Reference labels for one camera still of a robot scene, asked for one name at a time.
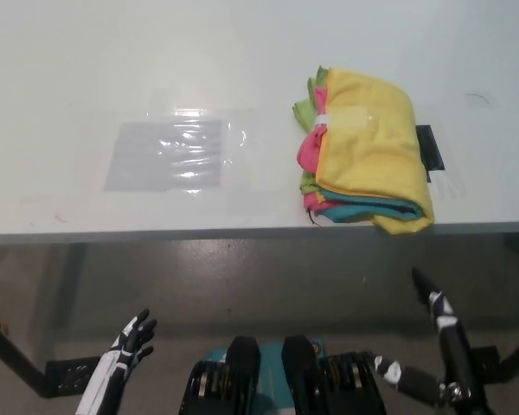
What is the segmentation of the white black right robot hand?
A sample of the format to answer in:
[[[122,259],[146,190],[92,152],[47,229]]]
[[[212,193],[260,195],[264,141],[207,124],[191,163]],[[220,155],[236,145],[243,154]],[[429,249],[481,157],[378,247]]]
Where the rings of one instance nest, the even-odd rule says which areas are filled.
[[[428,405],[454,405],[482,399],[484,389],[475,371],[470,344],[445,293],[417,268],[412,269],[412,280],[438,335],[445,378],[439,380],[380,354],[371,358],[373,369],[399,392]]]

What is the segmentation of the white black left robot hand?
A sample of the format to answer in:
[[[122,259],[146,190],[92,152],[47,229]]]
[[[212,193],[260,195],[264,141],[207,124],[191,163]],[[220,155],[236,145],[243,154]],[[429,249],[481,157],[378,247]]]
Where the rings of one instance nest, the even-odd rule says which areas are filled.
[[[111,347],[100,357],[77,407],[77,415],[117,414],[125,386],[135,367],[154,348],[147,343],[154,337],[156,319],[142,310],[121,330]]]

